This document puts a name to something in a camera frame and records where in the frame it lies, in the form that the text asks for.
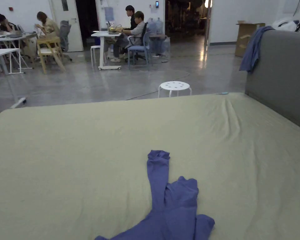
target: gray headboard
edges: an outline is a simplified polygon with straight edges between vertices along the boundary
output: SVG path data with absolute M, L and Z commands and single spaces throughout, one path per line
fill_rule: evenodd
M 300 32 L 267 31 L 246 94 L 300 126 Z

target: blue towel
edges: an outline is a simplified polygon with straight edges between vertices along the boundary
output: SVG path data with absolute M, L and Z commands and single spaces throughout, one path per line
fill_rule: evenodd
M 260 27 L 252 35 L 244 53 L 239 71 L 252 72 L 260 58 L 260 45 L 263 34 L 268 30 L 274 30 L 271 26 Z
M 148 154 L 152 210 L 139 224 L 113 240 L 208 240 L 215 222 L 206 215 L 196 215 L 197 181 L 181 176 L 168 183 L 169 159 L 165 151 L 152 150 Z M 98 236 L 95 240 L 106 238 Z

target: white wall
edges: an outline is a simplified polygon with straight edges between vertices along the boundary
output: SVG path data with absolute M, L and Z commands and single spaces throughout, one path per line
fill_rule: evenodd
M 13 7 L 14 11 L 9 11 L 9 7 Z M 10 22 L 20 24 L 25 31 L 34 31 L 39 11 L 52 18 L 48 0 L 0 0 L 0 13 Z
M 280 3 L 279 3 L 278 13 L 277 13 L 277 20 L 282 19 L 284 17 L 292 17 L 293 16 L 293 14 L 283 13 L 283 7 L 284 7 L 284 4 L 285 4 L 285 1 L 286 0 L 281 0 Z M 299 3 L 299 7 L 297 9 L 297 12 L 296 12 L 296 14 L 294 15 L 293 18 L 294 19 L 300 19 L 300 3 Z
M 108 7 L 108 6 L 113 8 L 115 24 L 121 24 L 124 27 L 130 27 L 130 17 L 127 17 L 125 11 L 127 5 L 132 5 L 135 11 L 143 12 L 143 14 L 145 14 L 145 21 L 147 21 L 149 18 L 153 18 L 154 20 L 156 20 L 159 17 L 161 21 L 165 22 L 164 21 L 165 0 L 159 0 L 159 8 L 155 9 L 154 13 L 151 13 L 151 8 L 149 7 L 149 5 L 151 4 L 153 7 L 155 5 L 155 0 L 101 0 L 101 1 L 96 0 L 96 2 L 98 7 L 99 22 L 101 27 L 103 28 L 107 27 L 105 11 L 103 7 Z
M 210 43 L 235 42 L 238 20 L 271 24 L 276 19 L 282 0 L 214 0 L 212 6 Z

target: jeans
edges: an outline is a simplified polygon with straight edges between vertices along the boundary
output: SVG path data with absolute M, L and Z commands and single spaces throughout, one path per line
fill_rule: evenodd
M 128 37 L 125 34 L 122 34 L 117 38 L 117 41 L 113 44 L 113 56 L 118 58 L 120 54 L 120 48 L 122 48 L 122 53 L 125 52 L 125 47 L 129 44 Z M 108 50 L 110 44 L 105 41 L 105 49 Z

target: cardboard box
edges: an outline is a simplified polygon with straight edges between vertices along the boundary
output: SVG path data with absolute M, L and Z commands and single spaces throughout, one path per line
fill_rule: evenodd
M 243 57 L 250 37 L 253 33 L 260 27 L 265 27 L 265 23 L 245 23 L 243 21 L 238 21 L 237 25 L 239 25 L 237 44 L 235 47 L 234 55 L 237 57 Z

